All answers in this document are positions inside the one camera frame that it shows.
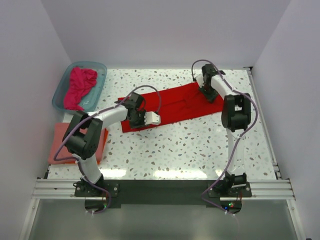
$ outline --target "speckled countertop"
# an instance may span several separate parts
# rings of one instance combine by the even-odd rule
[[[241,92],[254,96],[246,70],[225,70],[226,79]],[[192,82],[188,69],[109,69],[96,110],[113,105],[134,87],[149,84],[158,90]],[[138,93],[152,92],[144,88]],[[64,116],[69,122],[71,115]],[[99,168],[105,179],[216,179],[228,160],[228,139],[221,113],[174,124],[122,133],[117,122],[109,136]],[[249,180],[276,179],[267,138],[259,118],[246,135],[245,167]],[[49,167],[49,179],[78,179],[76,165]]]

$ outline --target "red cloth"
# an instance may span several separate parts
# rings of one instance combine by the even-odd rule
[[[63,106],[69,110],[84,110],[78,104],[81,102],[81,98],[87,95],[91,88],[97,84],[97,72],[88,69],[75,67],[70,73],[70,87],[66,92],[63,100]]]
[[[162,90],[159,91],[159,93],[162,101],[161,109],[159,111],[161,124],[131,129],[129,121],[126,120],[121,122],[122,131],[124,133],[150,129],[161,125],[214,114],[221,112],[224,105],[224,101],[220,95],[213,103],[209,103],[206,97],[199,91],[197,82]],[[156,92],[142,94],[142,96],[146,102],[144,109],[147,112],[156,111],[158,109],[159,97]]]

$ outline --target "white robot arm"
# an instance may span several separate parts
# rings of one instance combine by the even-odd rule
[[[202,75],[197,76],[195,80],[199,85],[199,90],[209,102],[213,102],[218,94],[223,98],[221,121],[228,137],[228,159],[230,159],[234,151],[225,176],[233,176],[231,188],[244,187],[247,182],[244,162],[246,137],[241,137],[236,148],[235,144],[240,138],[240,134],[248,128],[251,122],[251,103],[243,95],[234,92],[232,86],[223,81],[212,64],[203,66]]]
[[[96,111],[88,113],[78,111],[74,114],[64,138],[83,119],[88,116],[94,116],[80,127],[87,129],[86,134],[81,133],[78,129],[65,144],[68,151],[79,160],[82,174],[86,176],[84,178],[85,181],[89,180],[94,185],[103,187],[103,175],[98,168],[95,155],[102,129],[124,120],[129,120],[132,128],[146,127],[151,124],[159,125],[161,123],[161,118],[157,113],[139,109],[143,101],[144,99],[141,95],[132,93],[122,104],[116,104],[99,115],[97,115]]]

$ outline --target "pink cloth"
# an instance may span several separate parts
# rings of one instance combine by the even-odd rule
[[[78,104],[81,98],[87,95],[91,88],[97,84],[98,74],[88,68],[75,67],[70,73],[70,86],[63,100],[63,106],[69,110],[84,110]]]

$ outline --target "translucent plastic container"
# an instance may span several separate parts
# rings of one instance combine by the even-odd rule
[[[95,110],[98,104],[98,100],[99,100],[101,91],[104,87],[106,76],[107,76],[106,66],[94,61],[77,61],[71,64],[70,66],[68,66],[54,93],[54,96],[52,99],[52,105],[56,109],[65,113],[73,114],[75,112],[73,110],[68,110],[64,108],[64,98],[69,89],[70,72],[75,67],[79,67],[81,69],[92,69],[97,72],[96,85],[90,90],[90,92],[87,95],[85,95],[81,99],[81,102],[79,103],[79,106],[83,107],[84,112],[92,112]]]

